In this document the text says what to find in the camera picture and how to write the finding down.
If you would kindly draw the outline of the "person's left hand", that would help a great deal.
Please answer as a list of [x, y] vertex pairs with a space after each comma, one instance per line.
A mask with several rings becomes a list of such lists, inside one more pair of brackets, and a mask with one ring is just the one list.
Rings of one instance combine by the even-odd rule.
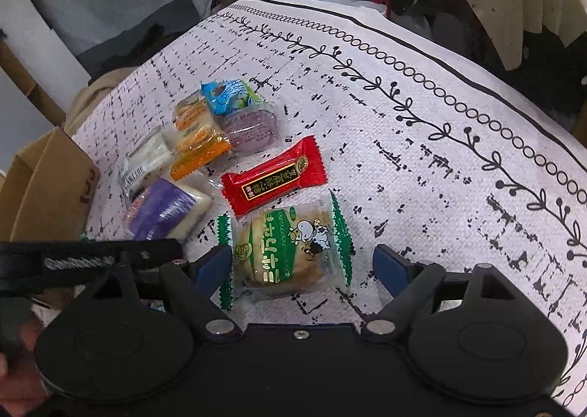
[[1, 354], [1, 407], [10, 416], [27, 416], [48, 398], [37, 371], [34, 348], [43, 324], [36, 315], [19, 327], [23, 350], [17, 357]]

